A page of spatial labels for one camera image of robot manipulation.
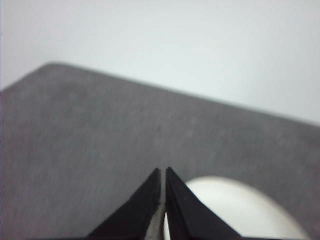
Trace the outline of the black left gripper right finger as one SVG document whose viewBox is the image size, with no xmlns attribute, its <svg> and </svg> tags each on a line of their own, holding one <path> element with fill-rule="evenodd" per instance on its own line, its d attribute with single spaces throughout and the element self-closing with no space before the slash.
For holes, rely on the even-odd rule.
<svg viewBox="0 0 320 240">
<path fill-rule="evenodd" d="M 206 207 L 171 167 L 166 170 L 165 182 L 172 240 L 237 240 L 242 237 Z"/>
</svg>

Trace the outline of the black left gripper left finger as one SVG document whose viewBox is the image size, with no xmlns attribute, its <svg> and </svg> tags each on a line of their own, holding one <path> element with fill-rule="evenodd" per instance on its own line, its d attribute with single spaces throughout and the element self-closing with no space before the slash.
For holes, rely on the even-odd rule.
<svg viewBox="0 0 320 240">
<path fill-rule="evenodd" d="M 143 240 L 161 199 L 161 170 L 156 168 L 130 199 L 94 229 L 89 240 Z"/>
</svg>

